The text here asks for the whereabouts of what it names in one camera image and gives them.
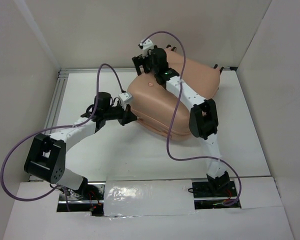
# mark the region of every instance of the white floor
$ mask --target white floor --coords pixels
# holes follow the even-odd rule
[[[96,73],[71,73],[58,117],[58,125],[72,124],[93,103]],[[131,72],[118,72],[124,89],[135,78]],[[120,91],[112,72],[102,72],[100,91],[116,97]],[[219,118],[218,142],[222,158],[241,177],[270,176],[254,124],[237,75],[224,71],[216,96]],[[171,143],[176,157],[202,156],[196,138]],[[68,151],[66,167],[89,181],[161,180],[205,178],[204,160],[177,162],[166,151],[166,140],[136,122],[122,127],[116,120],[106,123],[95,135]]]
[[[125,89],[135,75],[133,71],[119,72]],[[101,74],[100,90],[113,96],[119,93],[112,73]],[[87,106],[93,103],[95,91],[95,73],[70,74],[58,125],[71,124],[77,120]],[[264,177],[269,176],[270,172],[234,71],[222,73],[220,88],[214,100],[219,116],[218,140],[223,158],[244,177],[240,197],[242,208],[196,211],[193,201],[188,201],[189,197],[193,198],[191,193],[175,185],[184,199],[187,199],[184,202],[187,204],[186,209],[193,210],[187,212],[194,213],[180,211],[181,215],[176,215],[182,208],[182,202],[169,200],[173,195],[172,192],[169,194],[169,189],[174,188],[167,187],[166,192],[148,186],[164,185],[166,181],[127,181],[126,186],[120,182],[122,189],[128,190],[132,185],[140,188],[144,186],[148,189],[147,194],[158,203],[158,208],[168,204],[169,214],[173,215],[93,217],[86,212],[56,212],[59,193],[55,191],[39,201],[15,201],[4,239],[293,240],[275,182],[272,177]],[[137,123],[122,127],[112,121],[100,132],[72,148],[66,156],[66,167],[86,176],[90,181],[205,177],[205,163],[202,160],[173,161],[168,158],[165,145],[164,138],[148,132]],[[178,157],[204,154],[195,138],[172,143],[171,150]],[[108,186],[119,186],[115,182],[108,183]],[[25,182],[20,184],[17,195],[29,198],[48,190],[50,187],[46,182]],[[111,204],[117,207],[116,201],[121,199],[111,199]],[[119,211],[128,210],[124,205],[120,206]],[[140,204],[137,214],[149,214],[148,207],[148,204]]]

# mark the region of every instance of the white panel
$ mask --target white panel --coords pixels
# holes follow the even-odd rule
[[[300,0],[272,1],[238,76],[300,240]]]
[[[0,0],[0,169],[8,151],[44,126],[57,71],[12,0]],[[24,163],[30,141],[11,156],[5,182],[16,194],[26,180]],[[14,200],[0,186],[0,240]]]
[[[172,216],[195,213],[191,180],[107,181],[105,216]]]
[[[176,34],[192,59],[238,66],[271,0],[26,0],[63,68],[131,67],[140,40]],[[169,36],[154,37],[162,47]]]
[[[22,183],[18,196],[34,197],[49,189],[46,182]],[[206,209],[178,216],[94,217],[86,212],[56,212],[58,197],[55,191],[36,202],[16,201],[4,240],[293,240],[282,206]]]
[[[249,177],[242,180],[240,204],[243,209],[279,207],[282,202],[272,177]]]
[[[118,73],[127,89],[135,78],[134,70]],[[120,91],[112,72],[100,76],[100,91],[113,97]],[[69,75],[58,125],[73,123],[93,103],[96,94],[96,73]],[[224,71],[216,96],[219,126],[218,142],[222,158],[240,176],[269,176],[244,95],[234,71]],[[205,153],[195,137],[170,143],[171,154],[179,158],[202,156]],[[100,131],[70,149],[66,167],[90,181],[163,180],[205,178],[206,160],[174,161],[167,155],[166,139],[149,132],[136,122],[121,126],[108,121]]]

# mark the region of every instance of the cpr manikin torso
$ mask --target cpr manikin torso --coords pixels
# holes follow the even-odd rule
[[[170,48],[165,52],[169,67],[180,74],[183,56],[171,51]],[[182,78],[199,95],[211,99],[219,87],[220,70],[187,59]],[[150,131],[167,137],[177,98],[159,85],[152,73],[142,73],[137,76],[127,91],[133,96],[130,105],[132,112],[138,116],[138,122]],[[189,117],[189,111],[180,103],[171,131],[171,139],[181,141],[191,136]]]

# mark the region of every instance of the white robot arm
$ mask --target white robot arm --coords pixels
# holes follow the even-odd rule
[[[81,140],[98,132],[108,120],[118,120],[124,126],[137,117],[131,112],[130,101],[133,99],[129,92],[118,96],[119,103],[111,105],[111,95],[107,92],[98,93],[96,101],[89,106],[86,112],[73,124],[73,127],[64,128],[49,135],[38,134],[32,141],[24,170],[51,184],[58,184],[73,190],[76,194],[86,197],[90,188],[88,180],[66,168],[66,153]]]
[[[169,81],[166,82],[166,90],[178,97],[180,93],[181,81],[182,80],[180,80],[180,77],[178,76],[172,77]],[[189,87],[189,85],[185,81],[183,81],[180,101],[186,106],[189,112],[191,112],[194,105],[199,106],[200,104],[204,103],[206,99],[197,94],[191,87]],[[221,157],[217,141],[217,133],[210,134],[206,139],[200,137],[199,141],[206,156],[213,156],[215,158]],[[206,163],[207,175],[214,179],[217,177],[220,178],[227,171],[226,166],[220,161],[211,159],[206,160]]]

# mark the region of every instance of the black bracket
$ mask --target black bracket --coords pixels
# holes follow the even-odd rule
[[[66,168],[66,143],[39,133],[32,141],[24,171],[49,183],[57,183]]]
[[[209,188],[212,192],[222,190],[227,187],[227,185],[230,182],[229,173],[227,171],[224,172],[224,174],[220,177],[213,178],[206,175],[209,183]]]
[[[189,128],[196,138],[207,140],[208,136],[217,133],[218,125],[217,107],[214,100],[205,100],[191,108]]]
[[[151,71],[154,73],[155,80],[159,85],[164,86],[172,77],[179,76],[177,71],[169,67],[167,53],[163,48],[154,46],[147,57],[143,58],[141,54],[133,57],[132,61],[138,76],[142,74],[140,69],[142,66],[144,73],[148,74]]]
[[[96,130],[99,131],[109,120],[118,120],[118,122],[124,126],[125,124],[131,123],[137,120],[137,116],[131,111],[131,106],[126,105],[126,108],[120,104],[116,106],[110,105],[111,95],[108,92],[99,92],[97,110],[92,117],[92,121],[96,122]],[[92,114],[92,109],[95,107],[96,99],[94,104],[90,105],[84,114],[81,115],[83,118],[89,118]]]

